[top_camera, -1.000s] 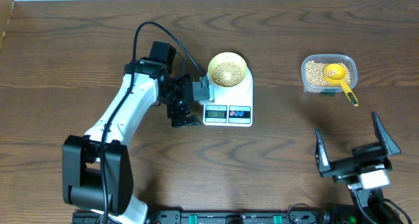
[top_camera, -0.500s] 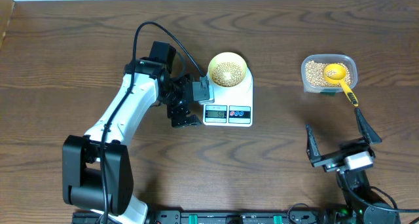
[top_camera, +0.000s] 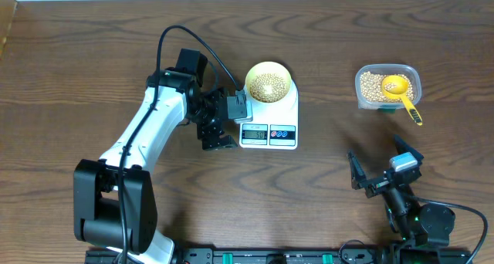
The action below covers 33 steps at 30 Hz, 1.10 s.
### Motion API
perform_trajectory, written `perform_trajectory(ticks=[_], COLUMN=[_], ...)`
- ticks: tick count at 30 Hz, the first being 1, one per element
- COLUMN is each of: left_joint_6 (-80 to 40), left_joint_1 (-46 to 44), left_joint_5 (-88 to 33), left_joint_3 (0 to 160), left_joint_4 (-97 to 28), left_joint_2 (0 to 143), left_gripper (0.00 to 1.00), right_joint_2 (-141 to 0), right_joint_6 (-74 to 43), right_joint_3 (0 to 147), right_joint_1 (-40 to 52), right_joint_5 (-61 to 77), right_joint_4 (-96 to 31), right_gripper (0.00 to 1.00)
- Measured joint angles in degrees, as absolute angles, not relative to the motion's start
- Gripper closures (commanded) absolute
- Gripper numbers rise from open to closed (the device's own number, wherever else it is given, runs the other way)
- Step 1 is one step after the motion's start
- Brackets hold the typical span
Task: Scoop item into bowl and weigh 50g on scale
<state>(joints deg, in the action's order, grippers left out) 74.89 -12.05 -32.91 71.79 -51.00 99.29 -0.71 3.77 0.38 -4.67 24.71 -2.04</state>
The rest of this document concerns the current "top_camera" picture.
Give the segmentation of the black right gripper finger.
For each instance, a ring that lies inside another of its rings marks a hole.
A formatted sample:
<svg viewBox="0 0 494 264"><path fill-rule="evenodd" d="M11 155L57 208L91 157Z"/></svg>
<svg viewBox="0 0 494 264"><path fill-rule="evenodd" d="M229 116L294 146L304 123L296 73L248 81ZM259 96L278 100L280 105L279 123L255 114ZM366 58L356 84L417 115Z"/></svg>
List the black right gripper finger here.
<svg viewBox="0 0 494 264"><path fill-rule="evenodd" d="M394 146L399 154L410 153L416 160L423 160L424 156L407 144L400 136L394 135Z"/></svg>
<svg viewBox="0 0 494 264"><path fill-rule="evenodd" d="M363 183L367 181L367 176L352 151L348 151L347 158L350 165L351 186L354 190L361 189Z"/></svg>

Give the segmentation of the yellow plastic scoop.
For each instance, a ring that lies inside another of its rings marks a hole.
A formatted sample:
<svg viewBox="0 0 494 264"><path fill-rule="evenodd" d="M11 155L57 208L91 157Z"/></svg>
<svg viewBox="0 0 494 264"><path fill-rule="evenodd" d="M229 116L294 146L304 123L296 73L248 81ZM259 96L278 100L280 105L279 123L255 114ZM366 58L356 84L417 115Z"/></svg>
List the yellow plastic scoop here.
<svg viewBox="0 0 494 264"><path fill-rule="evenodd" d="M389 99L396 100L399 99L406 111L408 112L410 118L418 125L423 124L420 113L415 108L414 104L408 98L409 83L402 76L390 75L383 78L381 82L381 91Z"/></svg>

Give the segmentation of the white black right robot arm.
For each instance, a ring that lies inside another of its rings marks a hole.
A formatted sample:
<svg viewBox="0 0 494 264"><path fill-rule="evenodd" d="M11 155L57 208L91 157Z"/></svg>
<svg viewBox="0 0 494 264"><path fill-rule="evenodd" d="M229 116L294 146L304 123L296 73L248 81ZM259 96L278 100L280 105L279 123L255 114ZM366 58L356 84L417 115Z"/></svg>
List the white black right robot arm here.
<svg viewBox="0 0 494 264"><path fill-rule="evenodd" d="M455 225L455 213L447 206L419 202L411 183L421 177L424 156L398 135L394 136L397 155L390 167L377 178L368 179L352 151L347 153L351 185L364 189L368 198L382 196L391 230L400 242L384 247L375 256L376 263L441 263L441 249L449 245Z"/></svg>

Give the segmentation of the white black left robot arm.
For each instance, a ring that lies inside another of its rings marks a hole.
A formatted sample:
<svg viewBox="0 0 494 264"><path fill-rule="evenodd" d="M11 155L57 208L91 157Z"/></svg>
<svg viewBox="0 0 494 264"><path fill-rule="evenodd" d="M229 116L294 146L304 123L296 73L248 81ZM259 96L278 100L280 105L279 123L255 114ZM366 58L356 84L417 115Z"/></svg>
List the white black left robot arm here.
<svg viewBox="0 0 494 264"><path fill-rule="evenodd" d="M147 78L144 100L117 142L73 174L74 235L97 246L87 263L170 263L174 242L157 230L151 174L173 130L189 120L203 150L236 147L222 124L246 117L244 90L201 90L209 61L182 49L174 67Z"/></svg>

